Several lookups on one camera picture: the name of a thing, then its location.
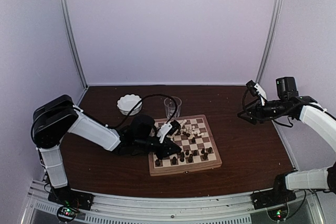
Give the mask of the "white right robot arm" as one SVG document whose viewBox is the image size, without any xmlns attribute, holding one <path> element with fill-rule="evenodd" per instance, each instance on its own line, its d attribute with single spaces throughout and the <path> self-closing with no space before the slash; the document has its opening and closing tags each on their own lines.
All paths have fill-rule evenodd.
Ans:
<svg viewBox="0 0 336 224">
<path fill-rule="evenodd" d="M 278 118 L 297 120 L 313 129 L 332 149 L 335 149 L 335 116 L 331 115 L 315 99 L 301 96 L 294 77 L 276 79 L 278 99 L 268 100 L 260 84 L 250 80 L 246 83 L 237 116 L 253 125 Z M 335 192 L 335 166 L 291 172 L 281 175 L 277 186 L 269 192 L 272 203 L 279 204 L 294 190 L 320 190 Z"/>
</svg>

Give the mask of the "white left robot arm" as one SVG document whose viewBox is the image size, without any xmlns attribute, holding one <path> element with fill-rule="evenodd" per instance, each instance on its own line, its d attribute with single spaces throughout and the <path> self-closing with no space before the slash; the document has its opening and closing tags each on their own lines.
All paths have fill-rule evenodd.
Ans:
<svg viewBox="0 0 336 224">
<path fill-rule="evenodd" d="M 131 115 L 134 118 L 130 125 L 124 126 L 120 122 L 114 127 L 94 119 L 66 94 L 35 110 L 30 136 L 41 155 L 51 187 L 56 189 L 54 194 L 64 205 L 71 205 L 76 199 L 75 192 L 68 188 L 60 152 L 61 141 L 67 133 L 78 135 L 118 155 L 154 153 L 157 159 L 162 160 L 182 150 L 170 139 L 181 128 L 179 122 L 169 117 L 162 126 L 156 127 L 152 117 L 134 114 L 141 110 L 142 104 L 143 98 L 138 95 L 121 97 L 117 108 L 125 113 L 126 118 Z"/>
</svg>

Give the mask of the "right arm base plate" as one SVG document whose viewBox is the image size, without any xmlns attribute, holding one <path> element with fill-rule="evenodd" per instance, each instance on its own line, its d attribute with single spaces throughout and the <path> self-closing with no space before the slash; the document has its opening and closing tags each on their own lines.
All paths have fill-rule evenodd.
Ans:
<svg viewBox="0 0 336 224">
<path fill-rule="evenodd" d="M 251 194 L 254 209 L 269 208 L 295 200 L 294 191 L 285 190 L 284 192 L 275 192 L 273 189 L 258 191 Z"/>
</svg>

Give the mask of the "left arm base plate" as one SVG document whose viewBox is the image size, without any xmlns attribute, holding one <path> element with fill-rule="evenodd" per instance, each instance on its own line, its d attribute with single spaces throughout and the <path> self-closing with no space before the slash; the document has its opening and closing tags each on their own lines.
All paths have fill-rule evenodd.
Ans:
<svg viewBox="0 0 336 224">
<path fill-rule="evenodd" d="M 90 210 L 93 203 L 93 194 L 79 191 L 55 191 L 49 193 L 48 200 L 74 209 Z"/>
</svg>

